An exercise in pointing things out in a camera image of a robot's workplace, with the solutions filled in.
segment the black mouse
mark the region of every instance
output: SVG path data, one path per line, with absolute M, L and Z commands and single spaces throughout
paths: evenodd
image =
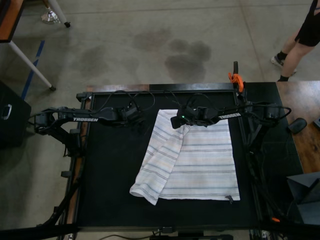
M 301 117 L 294 120 L 289 126 L 288 129 L 293 133 L 297 134 L 302 131 L 307 126 L 307 121 Z

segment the floor stain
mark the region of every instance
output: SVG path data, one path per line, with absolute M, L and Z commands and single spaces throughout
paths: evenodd
M 164 64 L 175 81 L 193 82 L 203 80 L 206 75 L 202 61 L 187 54 L 169 56 Z
M 85 77 L 98 77 L 109 70 L 104 57 L 105 53 L 106 48 L 102 45 L 87 49 L 71 66 Z
M 146 31 L 133 38 L 133 47 L 146 52 L 157 51 L 164 46 L 172 37 L 170 29 L 158 31 Z
M 125 68 L 127 73 L 134 78 L 135 82 L 138 83 L 139 78 L 138 78 L 137 70 L 140 64 L 139 60 L 135 57 L 125 58 L 121 60 L 121 64 Z
M 188 53 L 204 62 L 211 58 L 211 48 L 202 41 L 193 42 L 188 49 Z
M 164 62 L 169 76 L 176 82 L 197 82 L 206 76 L 204 62 L 211 58 L 211 48 L 202 41 L 188 44 L 175 39 L 169 43 L 169 49 L 180 54 L 168 56 Z
M 169 43 L 169 49 L 172 52 L 183 53 L 186 52 L 189 47 L 189 43 L 186 40 L 175 39 Z

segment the wooden tabletop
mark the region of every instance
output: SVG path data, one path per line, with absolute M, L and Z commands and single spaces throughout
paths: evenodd
M 320 171 L 320 129 L 313 121 L 320 118 L 320 81 L 277 82 L 282 104 L 292 109 L 287 120 L 307 121 L 307 127 L 293 135 L 304 173 Z
M 18 25 L 24 0 L 11 0 L 10 6 L 0 25 L 0 43 L 9 43 Z

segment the black shorts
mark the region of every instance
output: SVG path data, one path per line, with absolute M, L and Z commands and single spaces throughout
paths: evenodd
M 314 47 L 320 43 L 320 13 L 315 15 L 318 0 L 313 0 L 310 11 L 295 38 L 300 44 Z

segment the wooden table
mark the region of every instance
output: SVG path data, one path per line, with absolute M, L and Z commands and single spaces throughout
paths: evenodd
M 287 120 L 304 118 L 308 125 L 296 135 L 294 143 L 304 173 L 320 171 L 320 129 L 313 121 L 320 117 L 320 81 L 277 82 L 282 104 L 292 109 Z
M 52 8 L 56 11 L 57 16 L 64 25 L 69 28 L 70 22 L 67 22 L 66 17 L 61 11 L 60 6 L 56 0 L 49 0 Z M 39 76 L 39 78 L 49 87 L 51 91 L 56 88 L 42 75 L 42 73 L 34 66 L 34 64 L 27 58 L 27 56 L 17 47 L 12 41 L 16 27 L 19 23 L 24 6 L 24 0 L 11 0 L 9 8 L 0 25 L 0 43 L 7 43 L 12 50 Z

